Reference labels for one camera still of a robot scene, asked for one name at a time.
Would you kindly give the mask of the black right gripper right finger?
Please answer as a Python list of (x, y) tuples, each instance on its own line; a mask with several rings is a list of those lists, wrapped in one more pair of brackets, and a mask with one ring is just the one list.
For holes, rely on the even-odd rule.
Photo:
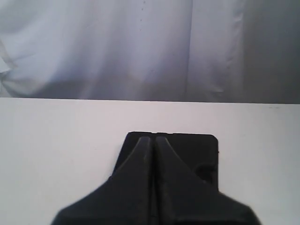
[(165, 137), (155, 140), (155, 190), (161, 225), (259, 225), (254, 211), (197, 177)]

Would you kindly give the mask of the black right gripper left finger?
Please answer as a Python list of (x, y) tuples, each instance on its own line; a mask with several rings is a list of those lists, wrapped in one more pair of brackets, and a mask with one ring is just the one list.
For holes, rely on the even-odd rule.
[(95, 191), (62, 209), (54, 225), (151, 224), (153, 145), (141, 137), (122, 165)]

